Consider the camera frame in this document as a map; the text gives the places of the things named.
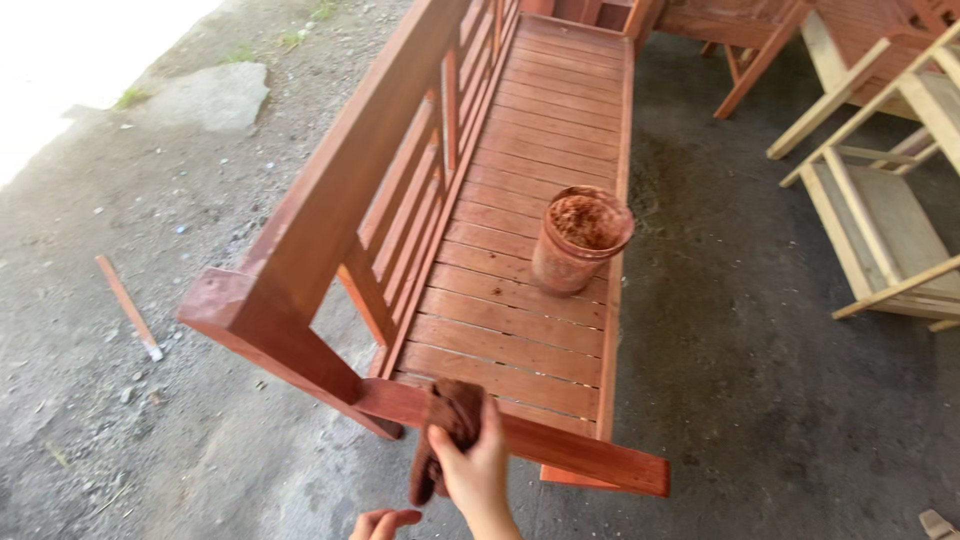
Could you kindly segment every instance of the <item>stone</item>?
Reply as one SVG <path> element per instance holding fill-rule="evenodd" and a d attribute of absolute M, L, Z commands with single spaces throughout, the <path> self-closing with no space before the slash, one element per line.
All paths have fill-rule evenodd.
<path fill-rule="evenodd" d="M 249 128 L 270 93 L 267 66 L 240 61 L 170 79 L 131 114 L 141 126 L 200 125 L 211 132 Z"/>

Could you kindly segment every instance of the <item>wooden bench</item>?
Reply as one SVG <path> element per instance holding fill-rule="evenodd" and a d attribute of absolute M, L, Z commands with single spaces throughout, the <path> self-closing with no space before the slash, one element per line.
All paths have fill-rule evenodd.
<path fill-rule="evenodd" d="M 530 282 L 550 197 L 626 197 L 633 80 L 622 33 L 416 0 L 239 267 L 204 270 L 179 319 L 387 438 L 420 425 L 430 380 L 482 384 L 545 479 L 667 496 L 666 460 L 608 442 L 621 257 L 569 299 Z M 367 378 L 309 328 L 334 276 L 379 344 Z"/>

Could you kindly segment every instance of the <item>hand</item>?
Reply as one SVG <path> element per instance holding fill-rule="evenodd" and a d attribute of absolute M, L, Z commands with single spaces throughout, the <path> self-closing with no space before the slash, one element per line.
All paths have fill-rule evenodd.
<path fill-rule="evenodd" d="M 507 506 L 507 444 L 496 401 L 490 396 L 482 415 L 480 437 L 466 454 L 438 426 L 430 426 L 427 440 L 444 469 L 450 499 L 464 514 L 473 537 L 522 540 Z"/>
<path fill-rule="evenodd" d="M 397 528 L 419 523 L 422 514 L 417 510 L 380 508 L 357 516 L 357 524 L 349 540 L 393 540 Z"/>

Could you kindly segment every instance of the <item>stain container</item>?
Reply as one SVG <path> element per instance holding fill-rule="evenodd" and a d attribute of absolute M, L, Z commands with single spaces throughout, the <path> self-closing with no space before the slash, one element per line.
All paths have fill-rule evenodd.
<path fill-rule="evenodd" d="M 574 185 L 557 194 L 540 221 L 533 280 L 553 296 L 584 287 L 598 266 L 620 253 L 634 233 L 634 217 L 612 193 Z"/>

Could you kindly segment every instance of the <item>brown cloth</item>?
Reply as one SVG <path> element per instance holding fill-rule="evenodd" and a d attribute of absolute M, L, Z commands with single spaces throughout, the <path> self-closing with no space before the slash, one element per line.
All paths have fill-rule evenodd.
<path fill-rule="evenodd" d="M 440 426 L 450 434 L 460 452 L 466 452 L 480 436 L 480 412 L 485 395 L 483 386 L 476 384 L 453 379 L 434 381 L 410 471 L 410 503 L 414 506 L 426 504 L 435 491 L 442 497 L 450 496 L 440 461 L 427 441 L 427 428 L 434 424 Z"/>

